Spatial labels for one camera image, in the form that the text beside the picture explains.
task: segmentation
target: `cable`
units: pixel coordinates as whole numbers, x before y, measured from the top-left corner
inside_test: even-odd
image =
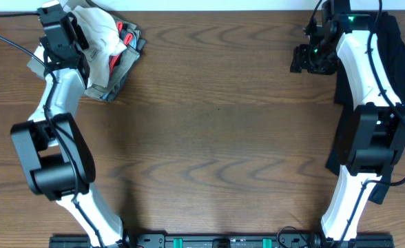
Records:
[[[24,12],[24,13],[12,13],[12,14],[0,14],[0,18],[3,17],[26,17],[26,16],[39,16],[38,12]]]
[[[374,60],[373,60],[373,55],[372,55],[372,50],[371,50],[371,41],[373,39],[374,32],[377,30],[378,23],[380,21],[381,15],[382,15],[382,0],[379,0],[379,10],[378,10],[377,16],[375,18],[374,25],[371,28],[371,31],[369,33],[368,43],[366,45],[367,46],[367,52],[366,53],[368,54],[369,64],[370,64],[371,69],[373,71],[375,81],[377,82],[377,86],[378,86],[378,88],[380,90],[380,94],[383,96],[384,100],[388,103],[389,107],[392,109],[392,112],[398,118],[398,120],[404,126],[404,129],[405,129],[405,119],[400,114],[400,112],[397,110],[395,105],[391,102],[389,97],[386,95],[386,90],[384,90],[384,88],[383,88],[382,82],[380,81],[380,78],[379,78],[379,76],[377,74],[377,70],[375,69],[375,65],[374,65]],[[350,217],[348,219],[348,224],[346,224],[343,235],[340,238],[339,243],[337,244],[337,248],[340,247],[342,245],[342,243],[343,243],[344,237],[346,236],[346,233],[348,232],[348,229],[351,226],[351,222],[353,221],[354,215],[355,215],[355,213],[357,211],[357,208],[358,208],[358,206],[360,204],[360,201],[362,199],[362,196],[363,196],[363,193],[364,193],[364,191],[366,189],[366,186],[369,183],[376,183],[376,184],[395,187],[395,186],[403,185],[405,183],[405,177],[403,179],[401,179],[400,181],[397,181],[397,182],[394,182],[394,183],[384,182],[384,181],[380,181],[380,180],[367,180],[366,182],[364,182],[362,184],[362,188],[360,190],[359,196],[357,197],[357,201],[355,202],[353,212],[351,213],[351,215],[350,215]]]
[[[74,196],[72,197],[71,201],[74,204],[74,206],[76,207],[76,209],[78,209],[78,211],[80,212],[82,217],[85,219],[85,221],[88,223],[88,225],[92,228],[92,230],[94,230],[94,233],[97,236],[98,242],[100,243],[100,247],[105,247],[105,245],[103,244],[100,232],[94,226],[94,224],[91,222],[91,220],[86,216],[85,212],[81,209],[80,203],[77,200],[77,195],[79,194],[79,172],[78,172],[77,164],[76,164],[76,161],[74,160],[71,152],[69,151],[65,141],[62,139],[59,132],[56,130],[56,125],[52,122],[50,115],[49,115],[50,109],[48,106],[51,104],[52,96],[54,95],[56,85],[59,83],[57,81],[56,76],[54,75],[53,71],[51,71],[51,69],[41,59],[39,59],[36,55],[34,55],[32,52],[28,51],[27,49],[21,47],[20,45],[17,45],[16,43],[14,43],[14,42],[10,41],[9,39],[4,38],[2,36],[0,36],[0,40],[5,41],[6,43],[14,46],[15,48],[19,49],[20,51],[25,52],[26,54],[30,55],[33,59],[35,59],[37,62],[39,62],[50,73],[50,75],[52,77],[52,87],[50,89],[48,97],[46,98],[45,105],[43,105],[43,114],[45,115],[45,120],[47,121],[48,126],[50,127],[50,129],[54,133],[54,135],[56,136],[57,142],[59,142],[59,145],[65,151],[65,153],[68,157],[68,160],[71,162],[72,171],[74,173],[74,178],[75,178]]]
[[[68,138],[70,141],[72,141],[72,142],[75,142],[74,141],[74,138],[72,138],[72,136],[70,135],[70,134],[68,134],[68,132],[66,132],[66,130],[63,130],[63,128],[61,128],[61,127],[59,127],[58,125],[55,125],[56,126],[56,129],[60,132],[60,133],[62,133],[62,134],[64,134],[65,136],[66,136],[66,138]]]
[[[280,245],[281,247],[284,247],[284,248],[288,248],[288,247],[280,242],[280,240],[279,240],[279,235],[280,235],[280,233],[281,233],[282,231],[284,231],[284,230],[287,229],[287,228],[291,228],[291,229],[294,229],[295,231],[298,231],[295,227],[292,227],[292,226],[285,226],[285,227],[283,227],[281,230],[279,230],[278,234],[276,234],[276,241],[279,243],[279,245]],[[305,243],[306,243],[306,245],[304,245],[303,247],[308,247],[309,244],[310,244],[310,242],[309,242],[301,233],[298,232],[297,234],[299,234],[299,236],[300,236],[300,237],[305,241]]]
[[[308,22],[308,26],[307,26],[307,27],[310,27],[311,24],[313,23],[315,13],[318,11],[318,8],[319,8],[319,5],[320,5],[321,2],[322,2],[322,0],[319,0],[318,4],[315,6],[314,11],[313,11],[313,14],[311,15],[311,18],[310,18],[310,22]]]

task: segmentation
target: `black cloth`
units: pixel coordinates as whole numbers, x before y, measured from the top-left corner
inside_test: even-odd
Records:
[[[402,101],[402,105],[405,106],[405,45],[401,38],[397,19],[386,12],[382,13],[376,33],[380,58],[386,75],[388,76],[389,83]],[[353,97],[349,87],[348,77],[341,63],[337,70],[337,86],[335,89],[334,102],[344,106],[335,135],[335,137],[337,137],[342,131],[344,124],[347,123],[353,113]],[[325,167],[334,174],[339,175],[340,164],[334,148],[331,150]],[[382,181],[390,182],[391,175],[383,175]],[[376,185],[369,196],[369,200],[377,204],[382,204],[388,189],[389,187],[387,186]]]

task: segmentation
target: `gray cloth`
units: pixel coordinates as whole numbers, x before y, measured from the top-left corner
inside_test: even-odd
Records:
[[[126,31],[131,32],[134,35],[134,38],[137,41],[136,50],[130,45],[127,46],[127,49],[121,53],[120,63],[114,66],[112,70],[111,77],[107,87],[102,87],[100,85],[93,84],[85,91],[85,95],[100,101],[114,101],[115,98],[120,93],[123,85],[125,84],[127,74],[129,69],[132,67],[134,62],[139,59],[141,49],[143,48],[145,41],[140,39],[141,31],[136,30],[136,25],[129,23],[115,17],[111,14],[114,20],[121,21],[123,24],[127,24]]]

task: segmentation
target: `wooden table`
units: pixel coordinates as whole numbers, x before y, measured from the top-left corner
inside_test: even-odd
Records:
[[[106,201],[132,231],[276,233],[318,228],[337,176],[324,168],[341,106],[335,75],[290,74],[307,12],[122,12],[147,40],[114,103],[83,98],[76,121]],[[394,12],[405,42],[405,12]],[[36,17],[0,19],[0,34],[35,49]],[[0,42],[0,247],[47,247],[82,234],[66,210],[28,189],[10,128],[45,83]],[[405,175],[405,152],[394,179]],[[405,247],[405,185],[368,203],[360,231]]]

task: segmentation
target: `black cable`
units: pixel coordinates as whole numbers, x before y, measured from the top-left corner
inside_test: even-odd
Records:
[[[50,89],[50,92],[48,94],[48,97],[46,98],[46,102],[45,105],[43,105],[43,114],[45,115],[45,119],[51,129],[51,131],[54,133],[54,135],[56,136],[56,140],[57,142],[59,142],[59,145],[62,147],[62,149],[65,151],[68,160],[71,162],[71,166],[72,166],[72,171],[74,173],[74,196],[72,197],[72,203],[74,204],[74,206],[76,207],[76,209],[78,209],[78,211],[80,212],[80,214],[82,215],[82,217],[85,219],[85,221],[88,223],[88,225],[94,230],[94,233],[96,234],[97,238],[98,238],[98,242],[100,243],[100,247],[105,247],[100,235],[100,232],[98,231],[98,229],[94,226],[94,224],[91,222],[91,220],[86,216],[85,212],[81,209],[80,204],[77,200],[77,195],[79,194],[79,172],[78,172],[78,168],[77,168],[77,164],[76,161],[74,160],[74,157],[72,156],[71,152],[69,151],[65,141],[62,139],[62,137],[60,136],[59,132],[56,130],[56,124],[54,124],[50,118],[50,109],[49,109],[49,105],[51,104],[51,100],[52,100],[52,96],[54,95],[54,91],[56,89],[56,85],[59,83],[57,81],[56,76],[54,75],[53,71],[51,71],[51,69],[41,60],[39,59],[36,55],[34,55],[32,52],[28,51],[27,49],[21,47],[20,45],[17,45],[16,43],[10,41],[7,38],[4,38],[2,36],[0,36],[0,40],[5,41],[6,43],[14,46],[15,48],[18,48],[20,51],[25,52],[26,54],[30,55],[33,59],[35,59],[37,62],[39,62],[51,75],[52,77],[52,87]]]
[[[0,14],[0,18],[3,17],[26,17],[26,16],[39,16],[38,12],[22,12],[22,13],[12,13],[12,14]]]
[[[375,65],[374,65],[374,60],[373,60],[373,55],[372,55],[372,50],[371,50],[371,41],[373,39],[373,35],[375,33],[375,31],[377,30],[380,18],[382,16],[382,0],[379,0],[379,10],[377,13],[377,16],[375,18],[374,21],[374,25],[371,28],[371,31],[369,33],[369,37],[368,37],[368,43],[367,43],[367,54],[368,54],[368,59],[369,59],[369,64],[371,66],[371,69],[373,71],[374,74],[374,78],[375,81],[377,83],[377,86],[380,90],[380,94],[383,96],[384,100],[388,103],[389,107],[391,108],[392,112],[394,113],[395,117],[398,118],[398,120],[400,121],[400,123],[404,126],[405,129],[405,119],[404,117],[400,114],[400,112],[397,110],[397,108],[395,107],[395,105],[391,102],[391,100],[389,99],[389,97],[386,95],[386,90],[384,90],[382,82],[380,81],[380,78],[377,74],[377,70],[375,69]],[[351,213],[349,219],[348,219],[348,224],[346,224],[344,233],[342,235],[342,237],[340,237],[339,243],[337,244],[337,248],[340,247],[343,243],[344,237],[346,236],[346,233],[348,232],[349,227],[351,226],[351,222],[353,221],[354,215],[357,211],[357,208],[360,204],[360,201],[362,199],[363,193],[366,189],[366,186],[369,183],[376,183],[376,184],[381,184],[381,185],[386,185],[386,186],[399,186],[399,185],[403,185],[405,183],[405,177],[403,179],[401,179],[400,181],[394,182],[394,183],[389,183],[389,182],[384,182],[384,181],[380,181],[380,180],[367,180],[366,182],[364,182],[362,184],[362,188],[360,190],[359,196],[357,197],[357,201],[355,202],[354,208],[353,208],[353,212]]]
[[[74,138],[72,138],[72,136],[71,136],[71,134],[68,134],[68,132],[66,132],[66,130],[64,130],[63,128],[61,128],[61,127],[59,127],[58,125],[55,125],[56,126],[56,129],[60,132],[60,133],[62,133],[62,134],[64,134],[65,136],[66,136],[66,138],[68,138],[70,141],[72,141],[72,142],[75,142],[74,141]]]
[[[315,13],[318,11],[318,8],[319,8],[319,5],[320,5],[321,2],[322,2],[322,0],[319,0],[318,4],[315,6],[314,11],[313,11],[313,14],[311,15],[311,18],[310,18],[310,22],[308,22],[308,26],[307,26],[307,27],[310,27],[311,24],[313,23]]]
[[[280,240],[279,240],[279,235],[280,235],[280,233],[281,233],[282,231],[284,231],[284,230],[287,229],[287,228],[291,228],[291,229],[294,229],[295,231],[298,231],[295,227],[292,227],[292,226],[285,226],[285,227],[283,227],[281,230],[278,231],[278,234],[276,234],[276,241],[279,243],[279,245],[280,245],[281,247],[284,247],[284,248],[288,248],[288,247],[280,242]],[[308,247],[309,244],[310,244],[310,242],[309,242],[300,232],[298,232],[297,234],[298,234],[298,235],[301,237],[301,239],[303,239],[303,240],[305,241],[305,243],[306,243],[306,245],[304,245],[303,247]]]

